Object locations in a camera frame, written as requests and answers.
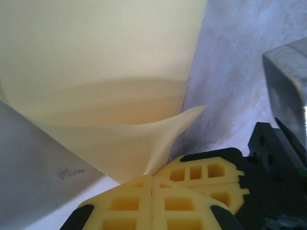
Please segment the wrinkled white cloth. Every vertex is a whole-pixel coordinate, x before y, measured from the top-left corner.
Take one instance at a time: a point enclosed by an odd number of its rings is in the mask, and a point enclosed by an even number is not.
[[[178,139],[170,158],[236,147],[249,154],[256,122],[276,126],[262,54],[307,36],[305,0],[209,0],[183,110],[206,111]]]

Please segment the white surface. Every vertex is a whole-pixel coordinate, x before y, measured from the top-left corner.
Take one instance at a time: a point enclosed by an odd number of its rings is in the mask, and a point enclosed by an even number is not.
[[[208,108],[173,156],[230,146],[248,153],[255,122],[273,121],[261,54],[307,36],[306,21],[305,0],[208,1],[184,110]],[[2,104],[0,156],[0,229],[59,229],[83,200],[115,186]],[[62,181],[63,169],[86,171]]]
[[[73,200],[66,203],[59,209],[53,211],[47,216],[39,219],[32,225],[24,228],[24,230],[58,230],[67,220],[72,211],[84,200],[87,200],[95,195],[98,195],[106,190],[109,190],[118,185],[109,177],[103,176],[92,186],[88,187],[81,194],[76,196]]]

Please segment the green component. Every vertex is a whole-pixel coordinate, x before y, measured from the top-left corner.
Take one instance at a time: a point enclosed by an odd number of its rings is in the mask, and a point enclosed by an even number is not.
[[[305,169],[296,169],[300,176],[307,176],[307,170]]]
[[[282,133],[282,130],[280,128],[274,128],[275,133]]]

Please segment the curled plastic sheet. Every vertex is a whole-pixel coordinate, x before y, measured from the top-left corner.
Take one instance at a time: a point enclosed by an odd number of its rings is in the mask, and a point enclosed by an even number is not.
[[[205,0],[0,2],[0,98],[123,183],[166,164]]]

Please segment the gray surface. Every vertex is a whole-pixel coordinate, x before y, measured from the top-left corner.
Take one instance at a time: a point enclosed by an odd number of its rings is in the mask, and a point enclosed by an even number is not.
[[[267,51],[263,60],[272,113],[306,149],[307,38]]]
[[[307,36],[306,21],[305,0],[208,0],[183,106],[208,108],[180,136],[173,157],[230,146],[248,153],[255,122],[273,121],[261,55]],[[0,156],[0,229],[17,230],[62,212],[59,207],[102,176],[3,104]],[[65,169],[85,171],[60,180],[58,172]],[[57,229],[52,224],[58,218],[44,221],[29,229]]]
[[[261,56],[307,36],[305,0],[208,0],[183,109],[208,108],[172,156],[226,147],[248,154],[256,122],[271,114]]]
[[[4,230],[32,224],[103,176],[3,103],[0,157],[0,229]],[[61,180],[59,172],[65,170],[68,173]]]

